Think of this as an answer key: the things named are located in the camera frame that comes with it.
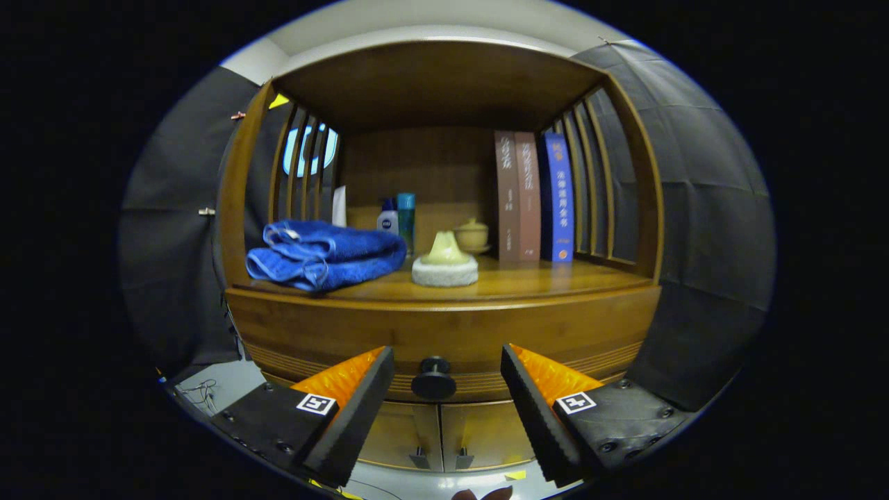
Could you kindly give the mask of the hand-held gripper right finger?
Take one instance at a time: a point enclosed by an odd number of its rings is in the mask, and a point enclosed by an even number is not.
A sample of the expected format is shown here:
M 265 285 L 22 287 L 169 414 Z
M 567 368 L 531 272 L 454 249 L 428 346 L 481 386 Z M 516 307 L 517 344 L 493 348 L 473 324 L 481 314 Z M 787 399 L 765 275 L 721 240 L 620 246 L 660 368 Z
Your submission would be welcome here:
M 634 465 L 690 419 L 629 378 L 603 383 L 516 344 L 503 345 L 499 370 L 544 478 L 559 487 Z

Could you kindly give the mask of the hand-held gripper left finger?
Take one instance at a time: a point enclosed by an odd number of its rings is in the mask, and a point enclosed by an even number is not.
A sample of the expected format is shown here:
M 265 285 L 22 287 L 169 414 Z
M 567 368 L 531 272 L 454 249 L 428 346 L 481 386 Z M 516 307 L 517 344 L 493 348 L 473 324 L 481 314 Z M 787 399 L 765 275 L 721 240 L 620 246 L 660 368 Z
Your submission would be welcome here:
M 381 346 L 290 387 L 260 384 L 210 423 L 287 474 L 344 487 L 393 378 Z

